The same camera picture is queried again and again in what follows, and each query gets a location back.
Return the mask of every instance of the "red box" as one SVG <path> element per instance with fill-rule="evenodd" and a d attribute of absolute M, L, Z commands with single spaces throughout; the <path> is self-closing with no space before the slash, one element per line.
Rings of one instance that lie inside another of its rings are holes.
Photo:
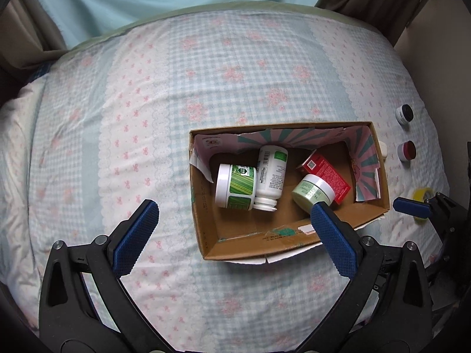
<path fill-rule="evenodd" d="M 324 179 L 334 190 L 335 202 L 337 204 L 342 202 L 351 189 L 349 184 L 337 173 L 326 158 L 316 152 L 316 150 L 296 169 L 304 175 L 313 174 Z"/>

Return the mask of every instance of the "white bottle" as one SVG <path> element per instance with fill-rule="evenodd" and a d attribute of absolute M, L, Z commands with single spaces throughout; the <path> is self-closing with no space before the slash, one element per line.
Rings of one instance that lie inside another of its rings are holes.
<path fill-rule="evenodd" d="M 258 154 L 257 186 L 253 208 L 276 211 L 276 200 L 283 191 L 288 151 L 280 146 L 263 146 Z"/>

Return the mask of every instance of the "metal bolt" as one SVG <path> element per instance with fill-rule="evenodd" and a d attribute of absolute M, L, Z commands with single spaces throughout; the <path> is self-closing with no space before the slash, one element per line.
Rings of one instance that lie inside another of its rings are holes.
<path fill-rule="evenodd" d="M 415 251 L 417 249 L 417 244 L 415 244 L 414 242 L 407 242 L 406 247 L 411 251 Z"/>
<path fill-rule="evenodd" d="M 372 246 L 374 244 L 374 239 L 371 236 L 364 236 L 361 241 L 366 246 Z"/>
<path fill-rule="evenodd" d="M 99 246 L 102 244 L 105 244 L 107 242 L 108 238 L 106 235 L 100 235 L 95 238 L 95 243 L 98 244 Z"/>
<path fill-rule="evenodd" d="M 62 240 L 58 240 L 52 245 L 52 247 L 53 249 L 61 249 L 63 245 L 64 245 L 64 242 Z"/>

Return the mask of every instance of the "blue gripper pad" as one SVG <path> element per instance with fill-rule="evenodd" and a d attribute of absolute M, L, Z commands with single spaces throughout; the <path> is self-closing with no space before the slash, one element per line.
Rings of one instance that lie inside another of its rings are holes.
<path fill-rule="evenodd" d="M 137 220 L 130 226 L 127 233 L 113 252 L 112 269 L 116 277 L 128 275 L 144 249 L 157 223 L 159 223 L 159 207 L 149 200 Z"/>
<path fill-rule="evenodd" d="M 412 215 L 413 217 L 420 217 L 427 219 L 432 216 L 432 210 L 427 203 L 418 202 L 417 200 L 406 198 L 395 198 L 392 207 L 402 214 Z"/>
<path fill-rule="evenodd" d="M 337 228 L 335 223 L 339 222 L 341 223 L 341 220 L 326 203 L 319 202 L 312 207 L 311 224 L 314 230 L 321 239 L 322 244 L 326 247 L 340 275 L 352 279 L 359 266 L 358 256 L 354 248 L 347 241 L 347 238 Z M 349 224 L 346 225 L 352 232 L 355 232 Z M 356 233 L 354 240 L 359 240 Z"/>

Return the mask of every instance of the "bed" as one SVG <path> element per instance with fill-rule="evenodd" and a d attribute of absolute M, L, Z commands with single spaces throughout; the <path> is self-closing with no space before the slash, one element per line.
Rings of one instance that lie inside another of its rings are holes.
<path fill-rule="evenodd" d="M 408 103 L 414 120 L 399 125 Z M 0 280 L 32 328 L 55 240 L 85 244 L 145 198 L 160 222 L 122 278 L 178 350 L 288 351 L 321 321 L 348 279 L 323 247 L 263 265 L 204 261 L 189 183 L 196 128 L 308 121 L 374 123 L 388 146 L 389 196 L 448 194 L 437 132 L 390 43 L 374 28 L 317 8 L 270 2 L 194 7 L 73 49 L 0 112 Z M 396 148 L 412 140 L 417 158 Z M 441 243 L 432 225 L 390 210 L 364 229 L 380 243 Z M 87 278 L 102 320 L 112 320 Z M 371 295 L 359 322 L 367 319 Z"/>

